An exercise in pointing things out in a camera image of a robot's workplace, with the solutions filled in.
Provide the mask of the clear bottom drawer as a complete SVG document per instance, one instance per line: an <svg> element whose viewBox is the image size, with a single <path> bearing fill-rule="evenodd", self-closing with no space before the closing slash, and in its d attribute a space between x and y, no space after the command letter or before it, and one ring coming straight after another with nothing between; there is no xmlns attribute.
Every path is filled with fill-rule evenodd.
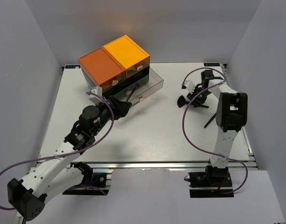
<svg viewBox="0 0 286 224"><path fill-rule="evenodd" d="M138 79L134 84L124 87L116 97L121 101L126 101L131 90L136 87L129 100L133 107L160 90L163 87L164 80L151 67L147 68L147 71L149 72L148 75Z"/></svg>

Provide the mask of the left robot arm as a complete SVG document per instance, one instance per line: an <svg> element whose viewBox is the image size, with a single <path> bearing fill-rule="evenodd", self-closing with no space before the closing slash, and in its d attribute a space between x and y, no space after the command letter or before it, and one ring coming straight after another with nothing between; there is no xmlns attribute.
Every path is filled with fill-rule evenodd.
<svg viewBox="0 0 286 224"><path fill-rule="evenodd" d="M51 159L45 159L20 180L13 178L8 182L8 201L25 221L35 219L48 201L68 188L93 182L93 170L83 162L63 176L58 174L95 144L95 136L108 121L125 117L131 106L131 102L110 96L108 101L85 107Z"/></svg>

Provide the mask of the black fan makeup brush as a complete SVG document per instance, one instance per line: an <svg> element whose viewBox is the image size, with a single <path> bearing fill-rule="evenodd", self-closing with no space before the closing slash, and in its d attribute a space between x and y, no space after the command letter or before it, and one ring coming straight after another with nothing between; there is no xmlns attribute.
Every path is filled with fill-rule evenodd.
<svg viewBox="0 0 286 224"><path fill-rule="evenodd" d="M177 100L177 106L178 106L179 108L183 107L184 105L188 105L188 104L189 104L189 101L187 101L183 95L181 95L181 96L178 98L178 100ZM197 100L197 99L194 100L194 101L191 103L191 105L192 105L193 107L195 107L195 108L196 108L196 107L209 108L209 106L204 105L203 102L201 102L201 101L199 101L199 100Z"/></svg>

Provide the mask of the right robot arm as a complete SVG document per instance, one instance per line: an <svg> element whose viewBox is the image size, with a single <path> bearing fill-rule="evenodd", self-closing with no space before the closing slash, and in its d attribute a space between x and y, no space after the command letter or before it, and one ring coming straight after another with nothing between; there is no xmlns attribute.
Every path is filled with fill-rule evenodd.
<svg viewBox="0 0 286 224"><path fill-rule="evenodd" d="M216 69L204 67L201 72L201 83L194 85L184 80L182 88L188 90L188 105L203 106L207 96L213 94L218 99L215 121L218 135L209 165L204 174L205 182L210 186L217 185L227 178L228 160L237 134L247 123L248 95L231 89L225 77L214 76Z"/></svg>

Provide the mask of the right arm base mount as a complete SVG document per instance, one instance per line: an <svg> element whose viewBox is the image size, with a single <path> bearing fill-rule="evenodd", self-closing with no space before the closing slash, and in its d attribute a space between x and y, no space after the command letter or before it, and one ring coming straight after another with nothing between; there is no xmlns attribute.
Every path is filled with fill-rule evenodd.
<svg viewBox="0 0 286 224"><path fill-rule="evenodd" d="M190 172L184 177L189 183L191 198L234 197L228 168L206 166L203 172Z"/></svg>

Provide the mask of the small black round brush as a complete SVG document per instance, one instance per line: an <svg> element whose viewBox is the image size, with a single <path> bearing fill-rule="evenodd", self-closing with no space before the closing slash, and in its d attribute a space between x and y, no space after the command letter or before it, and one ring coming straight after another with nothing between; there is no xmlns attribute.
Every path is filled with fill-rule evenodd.
<svg viewBox="0 0 286 224"><path fill-rule="evenodd" d="M131 96L133 95L133 93L134 93L135 90L136 90L136 87L134 87L134 88L131 90L131 92L129 93L129 95L128 95L128 97L127 97L127 99L126 99L125 102L128 102L128 101L130 100L130 98L131 98Z"/></svg>

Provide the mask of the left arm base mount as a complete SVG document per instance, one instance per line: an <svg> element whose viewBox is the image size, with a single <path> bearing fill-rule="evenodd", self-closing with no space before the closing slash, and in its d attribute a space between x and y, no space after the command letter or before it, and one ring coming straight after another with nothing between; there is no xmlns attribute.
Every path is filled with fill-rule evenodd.
<svg viewBox="0 0 286 224"><path fill-rule="evenodd" d="M83 162L71 164L67 171L70 168L78 168L81 171L82 180L81 183L65 190L62 195L106 196L109 193L112 180L110 171L99 171Z"/></svg>

